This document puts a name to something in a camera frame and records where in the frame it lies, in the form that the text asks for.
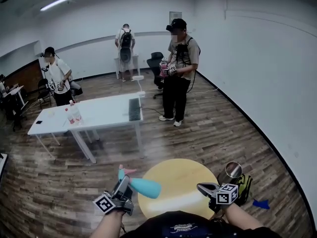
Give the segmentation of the small white table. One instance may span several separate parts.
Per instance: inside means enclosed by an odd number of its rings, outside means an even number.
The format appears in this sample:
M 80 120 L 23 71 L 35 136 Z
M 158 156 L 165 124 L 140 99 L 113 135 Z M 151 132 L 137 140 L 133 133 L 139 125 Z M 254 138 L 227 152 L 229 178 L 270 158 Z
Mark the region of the small white table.
M 40 136 L 45 134 L 50 134 L 55 142 L 60 146 L 59 141 L 56 139 L 56 133 L 67 132 L 70 123 L 67 119 L 65 108 L 69 108 L 70 105 L 64 105 L 59 107 L 52 107 L 41 110 L 40 114 L 37 116 L 33 122 L 31 128 L 28 131 L 29 136 L 35 136 L 37 140 L 44 147 L 46 152 L 51 156 L 52 159 L 56 160 L 56 157 L 50 153 L 45 144 L 41 141 Z M 48 117 L 48 111 L 54 111 L 53 117 Z M 41 124 L 36 124 L 36 121 L 43 121 Z

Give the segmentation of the ceiling light strip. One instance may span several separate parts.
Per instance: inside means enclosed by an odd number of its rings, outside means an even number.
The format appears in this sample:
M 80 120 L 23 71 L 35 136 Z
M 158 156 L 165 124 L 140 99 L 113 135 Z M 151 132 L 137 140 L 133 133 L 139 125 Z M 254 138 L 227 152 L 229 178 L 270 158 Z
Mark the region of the ceiling light strip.
M 56 0 L 54 2 L 49 3 L 48 5 L 46 5 L 44 7 L 42 7 L 40 9 L 40 11 L 46 11 L 46 10 L 48 10 L 48 9 L 54 7 L 54 6 L 57 6 L 57 5 L 61 4 L 61 3 L 67 2 L 67 1 L 70 1 L 70 0 Z

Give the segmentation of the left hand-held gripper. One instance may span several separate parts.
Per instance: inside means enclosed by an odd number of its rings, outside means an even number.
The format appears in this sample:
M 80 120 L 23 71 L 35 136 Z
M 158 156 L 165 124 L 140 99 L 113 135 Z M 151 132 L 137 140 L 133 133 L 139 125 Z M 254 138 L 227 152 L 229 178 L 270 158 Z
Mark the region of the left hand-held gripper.
M 112 210 L 124 211 L 132 215 L 134 204 L 132 202 L 133 190 L 129 186 L 130 177 L 125 176 L 119 181 L 113 189 L 113 192 L 105 191 L 101 196 L 96 198 L 93 203 L 105 215 Z

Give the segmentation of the person's black shirt torso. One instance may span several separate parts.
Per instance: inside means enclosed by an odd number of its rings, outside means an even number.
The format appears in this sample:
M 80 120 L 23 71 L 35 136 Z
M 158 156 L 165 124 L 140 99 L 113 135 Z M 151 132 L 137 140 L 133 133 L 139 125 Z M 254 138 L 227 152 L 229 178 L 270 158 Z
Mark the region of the person's black shirt torso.
M 223 219 L 183 211 L 166 212 L 146 220 L 120 238 L 282 238 L 266 227 L 243 230 Z

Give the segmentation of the narrow white desk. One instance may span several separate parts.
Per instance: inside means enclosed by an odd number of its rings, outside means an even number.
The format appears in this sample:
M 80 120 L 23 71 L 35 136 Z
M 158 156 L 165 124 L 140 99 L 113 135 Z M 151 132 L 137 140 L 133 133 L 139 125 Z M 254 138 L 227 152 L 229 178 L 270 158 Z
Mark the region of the narrow white desk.
M 138 64 L 138 58 L 139 58 L 138 54 L 133 55 L 134 69 L 136 69 L 138 75 L 140 75 L 140 68 L 139 68 L 139 64 Z M 114 62 L 115 62 L 115 65 L 116 65 L 116 69 L 115 69 L 116 78 L 117 78 L 117 80 L 119 80 L 120 79 L 120 73 L 121 73 L 121 68 L 120 68 L 120 65 L 119 65 L 119 58 L 115 57 L 114 58 Z

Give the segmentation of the teal and pink toy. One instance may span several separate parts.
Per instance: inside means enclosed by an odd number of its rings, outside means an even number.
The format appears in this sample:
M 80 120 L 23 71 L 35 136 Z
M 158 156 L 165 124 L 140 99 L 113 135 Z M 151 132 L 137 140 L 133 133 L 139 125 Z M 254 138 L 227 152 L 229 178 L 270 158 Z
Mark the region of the teal and pink toy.
M 150 199 L 158 198 L 161 192 L 161 185 L 152 180 L 143 178 L 131 178 L 129 184 L 139 194 Z

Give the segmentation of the teal bottle cap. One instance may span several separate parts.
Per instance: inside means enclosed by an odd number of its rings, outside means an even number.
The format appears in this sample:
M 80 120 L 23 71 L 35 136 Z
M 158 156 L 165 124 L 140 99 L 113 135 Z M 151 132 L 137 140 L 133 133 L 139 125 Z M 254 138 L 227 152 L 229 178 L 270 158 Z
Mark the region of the teal bottle cap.
M 122 164 L 119 165 L 119 171 L 118 171 L 118 180 L 119 181 L 122 181 L 123 178 L 125 176 L 129 176 L 130 174 L 136 172 L 137 170 L 136 169 L 126 169 L 124 168 L 124 166 Z

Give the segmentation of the small white folding desk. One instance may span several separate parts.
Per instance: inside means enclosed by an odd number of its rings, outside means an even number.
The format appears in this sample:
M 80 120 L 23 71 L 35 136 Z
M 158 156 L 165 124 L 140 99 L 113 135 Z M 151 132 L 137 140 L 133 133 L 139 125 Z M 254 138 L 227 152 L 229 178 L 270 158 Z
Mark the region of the small white folding desk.
M 19 100 L 20 100 L 20 103 L 21 103 L 21 104 L 20 104 L 20 109 L 21 109 L 21 110 L 24 109 L 25 106 L 26 106 L 26 105 L 28 104 L 28 102 L 29 102 L 29 101 L 24 102 L 24 100 L 23 100 L 23 98 L 22 98 L 21 90 L 23 90 L 23 88 L 24 88 L 24 85 L 18 86 L 18 87 L 16 87 L 16 88 L 12 89 L 12 90 L 9 92 L 10 95 L 17 95 L 17 96 L 19 97 Z

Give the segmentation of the person's right forearm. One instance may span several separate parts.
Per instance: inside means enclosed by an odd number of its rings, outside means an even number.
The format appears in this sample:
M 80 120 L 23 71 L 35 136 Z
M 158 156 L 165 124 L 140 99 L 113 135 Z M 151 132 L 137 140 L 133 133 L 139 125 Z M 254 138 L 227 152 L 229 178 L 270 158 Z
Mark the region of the person's right forearm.
M 236 226 L 244 231 L 256 230 L 264 227 L 264 225 L 260 223 L 256 218 L 248 214 L 235 203 L 232 203 L 230 206 L 224 208 L 223 211 L 229 224 Z

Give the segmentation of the white desk lamp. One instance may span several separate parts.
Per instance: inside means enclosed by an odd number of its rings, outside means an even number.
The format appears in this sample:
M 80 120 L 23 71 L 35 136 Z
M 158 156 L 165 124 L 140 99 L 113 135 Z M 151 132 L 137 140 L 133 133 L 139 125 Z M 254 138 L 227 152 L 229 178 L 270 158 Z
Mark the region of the white desk lamp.
M 144 76 L 143 75 L 136 75 L 136 76 L 133 76 L 132 79 L 138 83 L 139 91 L 137 92 L 137 94 L 139 95 L 139 97 L 140 98 L 145 97 L 146 92 L 142 89 L 142 86 L 140 83 L 140 81 L 144 80 Z

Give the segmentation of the steel trash bin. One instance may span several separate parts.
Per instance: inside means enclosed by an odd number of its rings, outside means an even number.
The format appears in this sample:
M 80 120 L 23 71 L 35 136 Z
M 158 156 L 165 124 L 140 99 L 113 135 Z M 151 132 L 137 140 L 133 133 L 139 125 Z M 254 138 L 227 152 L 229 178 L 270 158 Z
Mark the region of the steel trash bin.
M 229 162 L 224 169 L 218 174 L 217 182 L 219 185 L 224 183 L 234 184 L 242 175 L 242 167 L 237 162 Z

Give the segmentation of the black office chair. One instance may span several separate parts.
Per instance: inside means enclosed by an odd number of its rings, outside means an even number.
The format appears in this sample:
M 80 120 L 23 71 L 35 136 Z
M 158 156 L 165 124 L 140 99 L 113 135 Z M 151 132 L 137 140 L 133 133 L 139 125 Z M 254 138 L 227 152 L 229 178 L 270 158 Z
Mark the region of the black office chair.
M 161 52 L 151 53 L 151 58 L 147 60 L 147 64 L 149 68 L 152 70 L 154 74 L 154 84 L 158 87 L 159 93 L 153 95 L 153 99 L 156 99 L 157 96 L 162 96 L 163 93 L 163 78 L 160 77 L 160 66 L 159 63 L 161 59 L 164 58 Z

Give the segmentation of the black duffel bag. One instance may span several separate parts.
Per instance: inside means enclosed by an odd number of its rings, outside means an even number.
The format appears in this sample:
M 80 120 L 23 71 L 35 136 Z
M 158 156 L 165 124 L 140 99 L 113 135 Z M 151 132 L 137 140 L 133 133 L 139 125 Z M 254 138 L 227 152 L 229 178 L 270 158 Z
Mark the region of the black duffel bag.
M 74 81 L 70 81 L 70 88 L 73 96 L 78 96 L 83 94 L 82 88 L 79 84 Z

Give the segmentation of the large white table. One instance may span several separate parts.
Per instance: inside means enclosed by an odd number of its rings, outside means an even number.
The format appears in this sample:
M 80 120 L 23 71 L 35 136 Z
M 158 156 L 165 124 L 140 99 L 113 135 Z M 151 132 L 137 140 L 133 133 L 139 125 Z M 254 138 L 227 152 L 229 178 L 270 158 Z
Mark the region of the large white table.
M 80 125 L 71 124 L 69 130 L 74 136 L 76 142 L 82 149 L 85 156 L 95 164 L 97 161 L 87 144 L 83 140 L 81 131 L 92 131 L 95 138 L 98 139 L 97 130 L 117 126 L 134 126 L 136 132 L 137 143 L 140 152 L 143 152 L 141 141 L 140 123 L 143 121 L 142 109 L 138 109 L 140 114 L 139 120 L 129 120 L 129 100 L 143 97 L 145 92 L 137 92 L 132 94 L 123 94 L 110 97 L 96 98 L 78 103 L 78 109 L 83 117 L 83 123 Z

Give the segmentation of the black keyboard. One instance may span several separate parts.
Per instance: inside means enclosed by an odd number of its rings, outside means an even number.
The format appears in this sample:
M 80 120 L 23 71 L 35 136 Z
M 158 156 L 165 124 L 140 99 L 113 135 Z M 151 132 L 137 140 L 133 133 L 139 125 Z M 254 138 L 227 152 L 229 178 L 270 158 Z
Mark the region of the black keyboard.
M 137 121 L 141 119 L 141 108 L 138 98 L 129 99 L 129 121 Z

